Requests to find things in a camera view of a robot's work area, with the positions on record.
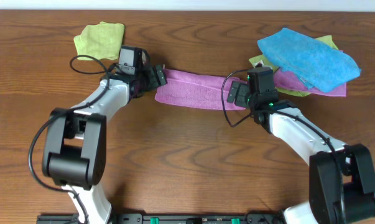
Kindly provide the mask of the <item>green cloth with label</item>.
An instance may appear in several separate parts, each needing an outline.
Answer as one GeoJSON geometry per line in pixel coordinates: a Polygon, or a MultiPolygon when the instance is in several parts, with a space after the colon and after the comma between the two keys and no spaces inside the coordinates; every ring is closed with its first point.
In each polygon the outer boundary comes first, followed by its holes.
{"type": "Polygon", "coordinates": [[[258,55],[250,58],[249,62],[253,65],[253,67],[257,65],[270,67],[274,73],[279,69],[279,67],[273,65],[264,55],[258,55]]]}

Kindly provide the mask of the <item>blue microfiber cloth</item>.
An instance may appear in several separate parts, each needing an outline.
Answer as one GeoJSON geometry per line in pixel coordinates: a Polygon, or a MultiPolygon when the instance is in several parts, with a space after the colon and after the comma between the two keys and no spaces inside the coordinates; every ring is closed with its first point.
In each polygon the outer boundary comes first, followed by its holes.
{"type": "Polygon", "coordinates": [[[288,28],[258,40],[257,45],[273,65],[294,73],[309,88],[324,93],[361,74],[361,69],[349,55],[288,28]]]}

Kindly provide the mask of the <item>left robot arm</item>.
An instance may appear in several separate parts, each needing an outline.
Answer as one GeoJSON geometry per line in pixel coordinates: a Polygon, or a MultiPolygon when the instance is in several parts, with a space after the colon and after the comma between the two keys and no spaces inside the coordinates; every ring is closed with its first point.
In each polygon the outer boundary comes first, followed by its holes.
{"type": "Polygon", "coordinates": [[[107,123],[133,98],[167,84],[147,50],[124,46],[119,61],[100,71],[98,88],[70,109],[56,108],[40,129],[47,133],[42,173],[66,192],[78,211],[76,223],[108,223],[112,206],[101,178],[106,165],[107,123]]]}

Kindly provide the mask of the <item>folded light green cloth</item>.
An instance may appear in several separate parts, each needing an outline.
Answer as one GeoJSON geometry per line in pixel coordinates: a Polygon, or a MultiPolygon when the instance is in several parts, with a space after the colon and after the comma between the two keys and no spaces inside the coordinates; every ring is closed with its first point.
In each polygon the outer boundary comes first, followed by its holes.
{"type": "Polygon", "coordinates": [[[78,55],[88,55],[98,60],[116,60],[121,50],[125,26],[121,23],[100,22],[87,25],[73,38],[78,55]]]}

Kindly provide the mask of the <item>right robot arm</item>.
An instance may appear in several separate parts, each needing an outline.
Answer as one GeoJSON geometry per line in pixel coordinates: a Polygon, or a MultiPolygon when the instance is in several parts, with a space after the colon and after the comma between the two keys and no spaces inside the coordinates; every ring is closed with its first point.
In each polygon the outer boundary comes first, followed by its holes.
{"type": "Polygon", "coordinates": [[[277,223],[354,223],[375,217],[375,170],[369,149],[348,145],[309,121],[289,100],[280,100],[269,67],[246,69],[221,102],[249,109],[269,134],[283,140],[309,166],[309,200],[286,208],[277,223]]]}

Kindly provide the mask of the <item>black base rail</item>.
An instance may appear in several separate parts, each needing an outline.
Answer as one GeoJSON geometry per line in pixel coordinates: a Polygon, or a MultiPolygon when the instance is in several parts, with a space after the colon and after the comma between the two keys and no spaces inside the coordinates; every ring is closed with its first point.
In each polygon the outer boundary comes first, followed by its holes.
{"type": "Polygon", "coordinates": [[[254,212],[245,215],[145,215],[124,213],[111,215],[109,224],[286,224],[281,213],[254,212]]]}

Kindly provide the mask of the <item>purple microfiber cloth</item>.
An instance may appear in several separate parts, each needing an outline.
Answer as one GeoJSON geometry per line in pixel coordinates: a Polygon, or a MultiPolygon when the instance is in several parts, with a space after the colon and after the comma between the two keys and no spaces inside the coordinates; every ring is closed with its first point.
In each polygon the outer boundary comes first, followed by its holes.
{"type": "Polygon", "coordinates": [[[167,84],[157,89],[155,100],[167,105],[182,106],[203,110],[243,110],[226,101],[231,83],[242,82],[232,77],[198,75],[179,70],[164,69],[167,84]]]}

